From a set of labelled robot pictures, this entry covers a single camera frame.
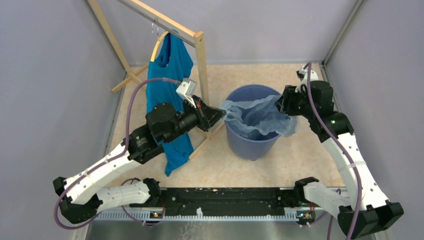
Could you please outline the wooden clothes rack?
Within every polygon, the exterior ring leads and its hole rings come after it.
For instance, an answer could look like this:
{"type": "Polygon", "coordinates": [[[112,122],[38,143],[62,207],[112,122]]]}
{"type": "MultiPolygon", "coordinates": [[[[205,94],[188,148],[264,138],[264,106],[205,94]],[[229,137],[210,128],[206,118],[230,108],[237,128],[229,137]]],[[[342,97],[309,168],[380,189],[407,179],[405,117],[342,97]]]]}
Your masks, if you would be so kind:
{"type": "MultiPolygon", "coordinates": [[[[120,89],[122,89],[132,81],[141,83],[142,81],[138,78],[138,76],[148,69],[149,64],[147,63],[137,71],[133,71],[98,1],[88,0],[87,3],[91,11],[95,15],[95,18],[98,21],[100,27],[104,31],[106,39],[111,44],[114,52],[116,53],[121,65],[123,66],[127,74],[127,78],[125,78],[122,82],[120,82],[111,89],[112,92],[118,92],[120,89]]],[[[154,61],[158,52],[158,48],[161,42],[163,41],[163,38],[168,33],[173,34],[174,36],[183,40],[188,45],[195,48],[201,97],[206,104],[209,104],[209,83],[207,74],[204,32],[194,32],[189,28],[181,25],[180,23],[172,20],[168,16],[160,13],[154,8],[148,6],[140,0],[122,0],[121,3],[133,10],[134,12],[138,13],[139,15],[143,16],[145,19],[152,22],[154,26],[156,25],[159,28],[165,30],[165,32],[158,38],[156,45],[153,48],[152,55],[150,58],[151,61],[154,61]]]]}

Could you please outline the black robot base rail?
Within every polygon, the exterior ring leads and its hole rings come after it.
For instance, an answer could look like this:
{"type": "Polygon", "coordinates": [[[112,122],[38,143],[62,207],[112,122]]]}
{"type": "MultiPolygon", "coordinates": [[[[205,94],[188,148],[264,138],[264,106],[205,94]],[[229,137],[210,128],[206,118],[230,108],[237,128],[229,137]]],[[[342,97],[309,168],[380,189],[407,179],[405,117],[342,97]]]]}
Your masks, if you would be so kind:
{"type": "Polygon", "coordinates": [[[301,200],[291,188],[281,187],[218,187],[163,188],[155,208],[166,217],[279,217],[295,210],[295,218],[313,219],[315,209],[301,200]]]}

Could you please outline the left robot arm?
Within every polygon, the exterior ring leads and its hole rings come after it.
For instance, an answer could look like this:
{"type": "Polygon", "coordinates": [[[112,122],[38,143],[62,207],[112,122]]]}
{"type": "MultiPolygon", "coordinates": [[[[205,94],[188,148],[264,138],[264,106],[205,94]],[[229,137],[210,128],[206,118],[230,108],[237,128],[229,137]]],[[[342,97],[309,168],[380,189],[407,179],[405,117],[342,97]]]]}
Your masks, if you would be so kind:
{"type": "Polygon", "coordinates": [[[93,166],[73,177],[56,178],[53,187],[59,200],[55,213],[72,224],[81,224],[115,207],[156,206],[162,191],[153,178],[119,187],[106,185],[162,154],[164,144],[174,142],[194,128],[208,132],[226,115],[225,110],[206,105],[196,95],[192,99],[182,102],[182,112],[176,111],[170,103],[156,105],[146,114],[145,125],[135,129],[93,166]]]}

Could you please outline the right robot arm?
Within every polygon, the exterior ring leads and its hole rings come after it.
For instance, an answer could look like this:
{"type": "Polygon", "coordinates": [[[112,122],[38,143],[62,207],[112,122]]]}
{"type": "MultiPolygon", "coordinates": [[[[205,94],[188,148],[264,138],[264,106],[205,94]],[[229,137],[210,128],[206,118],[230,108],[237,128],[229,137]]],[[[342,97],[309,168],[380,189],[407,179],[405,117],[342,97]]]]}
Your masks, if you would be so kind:
{"type": "Polygon", "coordinates": [[[299,86],[286,85],[275,103],[289,116],[302,116],[331,155],[348,195],[343,196],[307,177],[295,182],[293,200],[299,206],[310,202],[334,217],[347,239],[357,239],[389,229],[404,214],[399,202],[392,202],[373,178],[357,145],[347,116],[335,110],[333,88],[315,80],[299,86]]]}

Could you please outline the light blue trash bag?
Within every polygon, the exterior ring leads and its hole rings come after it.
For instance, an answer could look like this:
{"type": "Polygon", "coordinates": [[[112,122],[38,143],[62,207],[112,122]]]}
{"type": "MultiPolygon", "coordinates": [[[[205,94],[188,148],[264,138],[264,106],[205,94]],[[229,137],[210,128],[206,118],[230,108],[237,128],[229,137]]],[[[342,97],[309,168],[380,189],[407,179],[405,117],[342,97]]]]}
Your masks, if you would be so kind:
{"type": "Polygon", "coordinates": [[[226,111],[223,120],[238,136],[249,140],[271,133],[290,137],[297,131],[298,118],[278,110],[279,98],[269,95],[253,101],[224,100],[219,107],[226,111]]]}

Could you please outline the blue plastic trash bin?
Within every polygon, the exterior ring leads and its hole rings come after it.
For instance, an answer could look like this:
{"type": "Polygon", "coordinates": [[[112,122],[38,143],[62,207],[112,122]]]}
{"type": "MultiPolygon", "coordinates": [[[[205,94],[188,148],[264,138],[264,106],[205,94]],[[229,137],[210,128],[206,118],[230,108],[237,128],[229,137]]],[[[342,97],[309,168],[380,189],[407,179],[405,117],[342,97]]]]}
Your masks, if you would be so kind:
{"type": "MultiPolygon", "coordinates": [[[[279,97],[281,94],[269,86],[248,84],[233,90],[226,99],[233,102],[254,101],[271,95],[279,97]]],[[[238,135],[227,123],[225,129],[227,143],[232,152],[242,159],[251,161],[264,157],[280,137],[276,132],[267,135],[256,132],[256,138],[252,140],[238,135]]]]}

